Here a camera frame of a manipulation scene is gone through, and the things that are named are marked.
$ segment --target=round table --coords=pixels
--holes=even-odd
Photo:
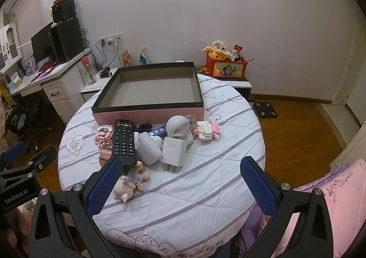
[[[199,75],[205,120],[216,122],[218,140],[195,140],[184,166],[165,171],[159,161],[145,166],[151,178],[144,192],[122,203],[110,195],[93,217],[109,240],[162,256],[208,257],[241,228],[254,198],[240,176],[240,161],[250,155],[264,169],[265,148],[259,121],[248,102],[222,81]],[[63,190],[84,183],[100,169],[98,128],[88,100],[67,124],[58,157]]]

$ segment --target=cartoon picture on box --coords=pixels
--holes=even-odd
[[[213,69],[213,76],[218,77],[237,77],[240,78],[243,72],[243,65],[233,62],[216,62]]]

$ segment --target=black remote control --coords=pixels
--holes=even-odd
[[[134,125],[131,121],[116,120],[112,156],[121,158],[124,167],[136,165]]]

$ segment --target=black speaker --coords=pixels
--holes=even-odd
[[[74,0],[62,0],[52,6],[52,16],[54,23],[65,21],[76,17]]]
[[[50,30],[55,60],[65,63],[84,51],[79,22],[76,18],[62,21]]]

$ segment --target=monitor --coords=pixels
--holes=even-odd
[[[49,34],[51,25],[52,23],[46,25],[31,39],[34,61],[36,63],[43,61],[47,57],[53,58],[52,37]]]

